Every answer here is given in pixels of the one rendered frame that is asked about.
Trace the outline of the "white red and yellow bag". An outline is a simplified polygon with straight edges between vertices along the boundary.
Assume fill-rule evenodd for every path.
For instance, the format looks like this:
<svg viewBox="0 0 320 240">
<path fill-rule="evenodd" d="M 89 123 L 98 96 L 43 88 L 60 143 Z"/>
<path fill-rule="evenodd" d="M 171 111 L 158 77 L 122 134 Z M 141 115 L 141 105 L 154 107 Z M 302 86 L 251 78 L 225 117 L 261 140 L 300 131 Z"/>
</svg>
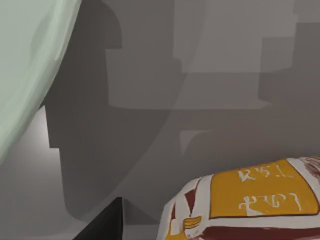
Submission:
<svg viewBox="0 0 320 240">
<path fill-rule="evenodd" d="M 189 181 L 164 206 L 156 240 L 320 240 L 320 156 Z"/>
</svg>

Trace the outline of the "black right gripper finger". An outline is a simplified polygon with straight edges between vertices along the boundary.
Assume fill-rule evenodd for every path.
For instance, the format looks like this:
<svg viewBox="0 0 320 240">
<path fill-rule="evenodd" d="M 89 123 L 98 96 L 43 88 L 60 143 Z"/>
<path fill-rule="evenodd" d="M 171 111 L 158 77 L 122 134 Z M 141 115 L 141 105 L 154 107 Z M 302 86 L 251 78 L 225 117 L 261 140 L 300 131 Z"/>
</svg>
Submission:
<svg viewBox="0 0 320 240">
<path fill-rule="evenodd" d="M 72 240 L 123 240 L 123 198 L 116 197 Z"/>
</svg>

